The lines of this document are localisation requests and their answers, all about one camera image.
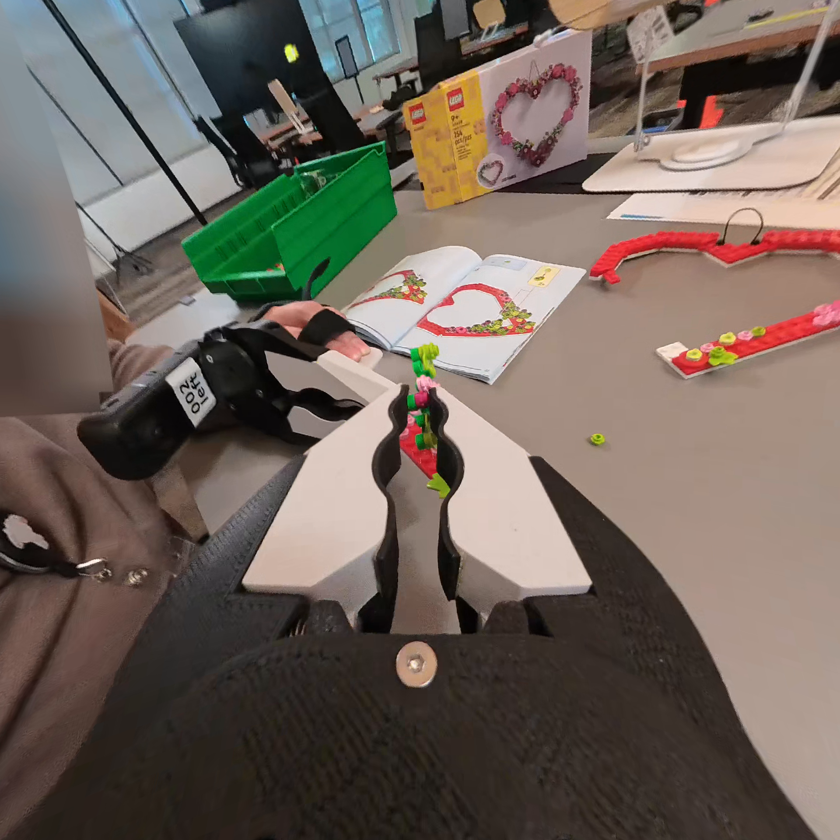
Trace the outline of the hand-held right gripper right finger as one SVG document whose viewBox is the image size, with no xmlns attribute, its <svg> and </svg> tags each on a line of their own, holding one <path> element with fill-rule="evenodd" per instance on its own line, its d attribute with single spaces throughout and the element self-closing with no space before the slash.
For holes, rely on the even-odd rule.
<svg viewBox="0 0 840 840">
<path fill-rule="evenodd" d="M 437 567 L 462 632 L 495 607 L 533 597 L 584 595 L 592 579 L 526 449 L 442 386 L 429 393 L 437 474 L 448 486 Z"/>
</svg>

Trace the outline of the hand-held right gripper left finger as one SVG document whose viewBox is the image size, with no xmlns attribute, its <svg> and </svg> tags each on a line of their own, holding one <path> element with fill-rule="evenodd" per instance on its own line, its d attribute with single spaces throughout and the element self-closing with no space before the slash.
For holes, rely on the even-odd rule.
<svg viewBox="0 0 840 840">
<path fill-rule="evenodd" d="M 391 632 L 399 547 L 388 486 L 407 395 L 388 388 L 309 449 L 244 575 L 247 592 L 336 602 L 353 628 Z"/>
</svg>

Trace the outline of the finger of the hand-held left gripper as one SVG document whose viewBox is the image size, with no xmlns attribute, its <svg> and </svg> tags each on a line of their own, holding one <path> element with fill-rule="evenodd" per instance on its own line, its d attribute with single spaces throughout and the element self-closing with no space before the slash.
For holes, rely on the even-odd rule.
<svg viewBox="0 0 840 840">
<path fill-rule="evenodd" d="M 331 402 L 321 407 L 293 406 L 289 411 L 289 445 L 313 445 L 365 407 L 360 402 Z"/>
<path fill-rule="evenodd" d="M 268 353 L 268 367 L 290 392 L 313 388 L 335 399 L 354 399 L 365 405 L 384 394 L 398 393 L 398 384 L 369 364 L 353 361 L 335 350 L 327 350 L 314 362 Z"/>
</svg>

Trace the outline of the green leaf lego flower cluster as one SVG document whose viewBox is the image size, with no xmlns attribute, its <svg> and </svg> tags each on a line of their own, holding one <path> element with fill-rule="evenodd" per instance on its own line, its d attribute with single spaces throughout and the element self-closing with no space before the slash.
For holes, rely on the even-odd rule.
<svg viewBox="0 0 840 840">
<path fill-rule="evenodd" d="M 437 373 L 434 361 L 438 357 L 438 347 L 428 343 L 410 351 L 413 372 L 416 377 L 415 388 L 406 399 L 408 412 L 422 434 L 429 432 L 429 393 L 437 386 Z"/>
</svg>

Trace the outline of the red lego strip with flowers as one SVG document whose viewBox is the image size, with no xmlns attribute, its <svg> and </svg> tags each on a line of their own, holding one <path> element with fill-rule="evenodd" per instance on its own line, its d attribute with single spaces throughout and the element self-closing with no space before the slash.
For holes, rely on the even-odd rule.
<svg viewBox="0 0 840 840">
<path fill-rule="evenodd" d="M 400 435 L 400 446 L 403 453 L 428 478 L 427 488 L 437 492 L 439 499 L 445 499 L 449 494 L 449 486 L 438 473 L 438 441 L 425 410 L 409 413 L 406 427 Z"/>
</svg>

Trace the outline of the lego instruction booklet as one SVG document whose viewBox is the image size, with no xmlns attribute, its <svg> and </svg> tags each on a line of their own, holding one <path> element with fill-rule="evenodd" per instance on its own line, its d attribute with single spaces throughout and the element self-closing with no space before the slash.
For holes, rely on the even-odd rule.
<svg viewBox="0 0 840 840">
<path fill-rule="evenodd" d="M 433 344 L 435 368 L 492 384 L 586 273 L 444 246 L 405 257 L 342 314 L 384 350 L 415 361 Z"/>
</svg>

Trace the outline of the yellow white lego box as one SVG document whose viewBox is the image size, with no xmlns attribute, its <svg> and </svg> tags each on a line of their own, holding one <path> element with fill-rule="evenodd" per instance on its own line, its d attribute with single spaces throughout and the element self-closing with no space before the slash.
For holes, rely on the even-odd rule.
<svg viewBox="0 0 840 840">
<path fill-rule="evenodd" d="M 587 155 L 592 33 L 565 29 L 403 104 L 426 207 L 526 182 Z"/>
</svg>

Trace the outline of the white-based red lego strip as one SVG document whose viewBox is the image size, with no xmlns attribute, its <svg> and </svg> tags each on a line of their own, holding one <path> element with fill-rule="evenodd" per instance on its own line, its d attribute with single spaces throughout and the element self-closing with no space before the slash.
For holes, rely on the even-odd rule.
<svg viewBox="0 0 840 840">
<path fill-rule="evenodd" d="M 725 332 L 718 339 L 691 349 L 675 342 L 657 348 L 655 354 L 682 379 L 690 380 L 838 330 L 839 300 L 834 300 L 766 327 Z"/>
</svg>

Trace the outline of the person's left hand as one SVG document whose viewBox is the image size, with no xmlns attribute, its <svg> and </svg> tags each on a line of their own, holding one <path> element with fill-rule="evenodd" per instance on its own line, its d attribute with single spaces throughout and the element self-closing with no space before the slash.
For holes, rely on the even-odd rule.
<svg viewBox="0 0 840 840">
<path fill-rule="evenodd" d="M 308 326 L 313 318 L 318 316 L 319 313 L 327 311 L 340 315 L 338 310 L 325 307 L 315 301 L 296 301 L 283 306 L 272 307 L 261 318 L 278 323 L 298 338 L 301 331 Z M 330 341 L 322 343 L 322 346 L 328 350 L 339 352 L 355 362 L 361 361 L 371 352 L 371 348 L 350 331 L 338 334 Z"/>
</svg>

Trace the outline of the green plastic bin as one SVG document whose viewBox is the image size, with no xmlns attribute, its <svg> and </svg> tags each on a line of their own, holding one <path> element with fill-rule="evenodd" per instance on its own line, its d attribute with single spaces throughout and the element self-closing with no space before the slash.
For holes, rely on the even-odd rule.
<svg viewBox="0 0 840 840">
<path fill-rule="evenodd" d="M 314 297 L 396 216 L 384 142 L 310 161 L 182 241 L 199 280 L 237 302 Z"/>
</svg>

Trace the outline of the white zipper pull tag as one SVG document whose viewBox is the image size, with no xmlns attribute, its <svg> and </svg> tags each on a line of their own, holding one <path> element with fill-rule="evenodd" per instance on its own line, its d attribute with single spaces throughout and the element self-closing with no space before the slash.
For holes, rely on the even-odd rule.
<svg viewBox="0 0 840 840">
<path fill-rule="evenodd" d="M 63 579 L 97 581 L 112 577 L 105 560 L 70 560 L 26 518 L 5 510 L 1 511 L 1 567 L 3 571 L 26 576 L 51 574 Z"/>
</svg>

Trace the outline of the black tripod leg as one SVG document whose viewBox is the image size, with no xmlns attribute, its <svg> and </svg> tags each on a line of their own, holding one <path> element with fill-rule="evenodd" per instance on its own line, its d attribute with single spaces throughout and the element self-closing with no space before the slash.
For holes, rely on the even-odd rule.
<svg viewBox="0 0 840 840">
<path fill-rule="evenodd" d="M 142 128 L 138 120 L 135 118 L 129 106 L 121 98 L 116 88 L 112 85 L 110 79 L 108 79 L 107 76 L 104 74 L 103 70 L 100 68 L 99 64 L 94 59 L 93 55 L 90 53 L 88 48 L 84 46 L 78 34 L 73 29 L 73 27 L 70 26 L 70 23 L 67 21 L 66 17 L 60 11 L 56 3 L 54 1 L 42 1 L 42 4 L 45 6 L 47 12 L 51 15 L 51 17 L 54 18 L 56 24 L 59 26 L 63 34 L 68 38 L 69 42 L 71 43 L 75 51 L 78 53 L 80 58 L 85 62 L 85 64 L 90 69 L 94 77 L 98 80 L 103 90 L 105 90 L 105 92 L 108 94 L 114 105 L 121 112 L 122 116 L 125 118 L 132 131 L 137 135 L 145 149 L 153 157 L 155 163 L 159 166 L 159 168 L 169 180 L 169 182 L 174 186 L 174 189 L 176 189 L 181 199 L 188 206 L 194 218 L 199 222 L 200 225 L 202 225 L 203 227 L 206 226 L 208 222 L 204 213 L 200 210 L 198 205 L 195 204 L 192 197 L 184 188 L 183 184 L 175 176 L 174 172 L 172 171 L 164 156 L 159 152 L 159 150 L 156 148 L 148 134 L 144 131 L 144 129 Z"/>
</svg>

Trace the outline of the clear acrylic stand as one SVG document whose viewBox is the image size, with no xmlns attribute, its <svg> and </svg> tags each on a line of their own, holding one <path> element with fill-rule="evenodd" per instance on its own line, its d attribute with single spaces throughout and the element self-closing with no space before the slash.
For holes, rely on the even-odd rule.
<svg viewBox="0 0 840 840">
<path fill-rule="evenodd" d="M 782 135 L 799 111 L 816 63 L 821 57 L 825 42 L 833 28 L 835 17 L 838 15 L 838 5 L 838 1 L 832 1 L 828 4 L 824 12 L 822 22 L 814 39 L 813 47 L 804 64 L 801 75 L 794 86 L 793 92 L 786 102 L 783 118 L 780 122 L 768 123 L 766 128 L 751 129 L 746 133 L 742 133 L 728 140 L 701 140 L 695 143 L 683 143 L 680 146 L 676 146 L 671 152 L 662 151 L 663 147 L 659 145 L 656 154 L 651 151 L 653 142 L 651 137 L 643 131 L 648 65 L 652 55 L 650 38 L 652 37 L 653 29 L 649 27 L 646 33 L 643 74 L 637 106 L 636 129 L 633 139 L 633 151 L 637 159 L 640 161 L 657 160 L 662 169 L 671 172 L 705 171 L 735 162 L 748 154 L 754 146 Z"/>
</svg>

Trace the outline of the light wooden tabletop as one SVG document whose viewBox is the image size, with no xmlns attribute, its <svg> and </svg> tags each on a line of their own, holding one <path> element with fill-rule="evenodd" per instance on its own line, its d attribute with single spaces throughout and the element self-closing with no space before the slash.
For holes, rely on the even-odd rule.
<svg viewBox="0 0 840 840">
<path fill-rule="evenodd" d="M 558 23 L 577 30 L 596 30 L 628 20 L 667 1 L 548 1 Z"/>
</svg>

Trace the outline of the white board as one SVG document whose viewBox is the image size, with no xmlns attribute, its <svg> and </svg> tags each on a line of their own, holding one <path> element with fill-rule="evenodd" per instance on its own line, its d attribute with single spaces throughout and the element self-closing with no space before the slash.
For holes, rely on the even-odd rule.
<svg viewBox="0 0 840 840">
<path fill-rule="evenodd" d="M 768 123 L 659 133 L 653 136 L 651 151 L 656 154 L 659 145 L 671 152 L 683 143 L 728 140 L 766 128 Z M 582 188 L 586 193 L 689 193 L 801 186 L 823 173 L 838 145 L 837 115 L 794 120 L 782 135 L 754 146 L 741 159 L 705 171 L 664 170 L 657 160 L 638 160 L 630 143 L 586 179 Z"/>
</svg>

